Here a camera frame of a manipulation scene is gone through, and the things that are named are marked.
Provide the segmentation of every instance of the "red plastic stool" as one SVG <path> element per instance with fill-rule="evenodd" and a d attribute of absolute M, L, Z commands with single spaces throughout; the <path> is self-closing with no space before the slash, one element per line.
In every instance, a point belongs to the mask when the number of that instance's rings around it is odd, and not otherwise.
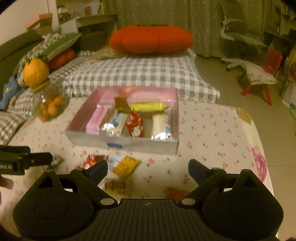
<path fill-rule="evenodd" d="M 281 64 L 281 60 L 283 59 L 282 54 L 279 51 L 276 51 L 274 49 L 271 49 L 268 51 L 267 54 L 267 60 L 264 66 L 262 66 L 262 69 L 269 73 L 272 74 L 273 76 L 276 75 L 276 72 Z M 238 81 L 240 82 L 244 76 L 246 75 L 246 71 L 242 73 L 242 75 L 239 77 Z M 270 99 L 270 94 L 268 90 L 267 84 L 261 84 L 261 89 L 265 91 L 265 95 L 267 98 L 267 103 L 272 106 L 271 99 Z M 241 92 L 242 96 L 246 96 L 248 92 L 251 90 L 252 86 L 249 84 L 247 87 Z"/>

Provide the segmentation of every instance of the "floor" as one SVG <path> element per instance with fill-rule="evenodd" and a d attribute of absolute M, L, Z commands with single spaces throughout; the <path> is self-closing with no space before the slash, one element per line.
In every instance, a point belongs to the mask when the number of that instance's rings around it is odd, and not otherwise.
<path fill-rule="evenodd" d="M 252 116 L 264 148 L 274 195 L 284 210 L 284 220 L 279 229 L 280 240 L 296 237 L 296 119 L 282 103 L 275 87 L 269 85 L 272 106 L 259 86 L 249 94 L 240 93 L 248 83 L 239 67 L 227 72 L 227 64 L 217 58 L 197 56 L 196 67 L 201 77 L 221 92 L 218 103 L 246 109 Z"/>

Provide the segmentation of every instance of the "floral bedsheet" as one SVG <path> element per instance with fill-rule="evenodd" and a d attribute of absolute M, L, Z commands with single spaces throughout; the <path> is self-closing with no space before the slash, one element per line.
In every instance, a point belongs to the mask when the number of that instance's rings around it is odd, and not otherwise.
<path fill-rule="evenodd" d="M 42 123 L 27 121 L 10 141 L 10 145 L 28 145 L 32 152 L 48 151 L 65 161 L 58 173 L 69 173 L 81 166 L 87 155 L 109 154 L 111 149 L 73 146 L 64 134 L 70 120 L 85 98 L 71 99 L 68 108 L 57 119 Z M 229 173 L 251 169 L 273 193 L 263 147 L 249 114 L 239 108 L 200 102 L 179 102 L 180 138 L 176 155 L 120 152 L 141 161 L 133 173 L 134 198 L 165 198 L 168 190 L 192 191 L 197 184 L 188 174 L 187 165 L 194 158 L 205 166 L 220 167 Z M 16 203 L 42 174 L 40 167 L 30 168 L 24 176 L 5 177 L 14 180 L 12 190 L 0 187 L 2 204 L 0 222 L 17 234 L 12 211 Z"/>

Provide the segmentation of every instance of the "candy wrapper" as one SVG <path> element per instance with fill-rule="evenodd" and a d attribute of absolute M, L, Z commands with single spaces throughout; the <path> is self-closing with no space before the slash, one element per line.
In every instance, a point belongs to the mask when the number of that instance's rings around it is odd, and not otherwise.
<path fill-rule="evenodd" d="M 167 106 L 162 102 L 140 102 L 131 104 L 131 110 L 136 112 L 164 111 Z"/>
<path fill-rule="evenodd" d="M 60 155 L 54 155 L 50 165 L 42 166 L 42 170 L 46 171 L 47 169 L 55 169 L 64 159 Z"/>
<path fill-rule="evenodd" d="M 126 98 L 124 97 L 115 97 L 115 110 L 122 112 L 122 113 L 131 113 L 131 108 L 128 105 Z"/>
<path fill-rule="evenodd" d="M 172 139 L 172 131 L 170 127 L 170 116 L 171 109 L 166 109 L 162 113 L 157 113 L 152 116 L 152 131 L 151 139 L 152 140 L 166 140 Z"/>
<path fill-rule="evenodd" d="M 186 197 L 190 192 L 186 190 L 181 190 L 173 187 L 168 187 L 165 190 L 166 199 L 175 199 L 176 203 L 180 202 L 184 197 Z"/>
<path fill-rule="evenodd" d="M 127 117 L 128 114 L 109 109 L 99 126 L 99 131 L 107 136 L 120 136 Z"/>
<path fill-rule="evenodd" d="M 92 117 L 86 124 L 86 133 L 87 134 L 99 134 L 99 126 L 105 118 L 107 112 L 110 112 L 111 106 L 109 105 L 97 105 L 96 110 L 94 111 Z"/>
<path fill-rule="evenodd" d="M 102 161 L 102 160 L 106 160 L 106 159 L 107 159 L 107 157 L 103 156 L 103 155 L 94 155 L 94 156 L 88 155 L 82 165 L 82 168 L 88 169 L 91 166 L 95 165 L 97 162 Z"/>
<path fill-rule="evenodd" d="M 126 127 L 132 137 L 143 137 L 143 120 L 137 112 L 131 112 Z"/>
<path fill-rule="evenodd" d="M 106 178 L 104 191 L 120 203 L 122 198 L 133 197 L 133 181 L 129 177 L 124 180 Z"/>
<path fill-rule="evenodd" d="M 135 168 L 140 164 L 140 161 L 126 156 L 120 152 L 114 152 L 108 158 L 109 168 L 120 178 L 124 179 L 129 176 Z"/>

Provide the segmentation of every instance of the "orange stuffed toy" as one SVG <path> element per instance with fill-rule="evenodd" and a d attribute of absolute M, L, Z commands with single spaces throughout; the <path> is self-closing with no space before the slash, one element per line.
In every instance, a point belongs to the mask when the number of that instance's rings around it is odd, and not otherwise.
<path fill-rule="evenodd" d="M 193 45 L 191 34 L 174 26 L 128 26 L 116 31 L 109 45 L 120 52 L 171 53 Z"/>
<path fill-rule="evenodd" d="M 60 67 L 63 67 L 66 63 L 68 63 L 74 58 L 75 58 L 75 52 L 71 48 L 68 48 L 65 51 L 58 54 L 57 56 L 55 56 L 49 62 L 50 70 L 53 71 Z"/>

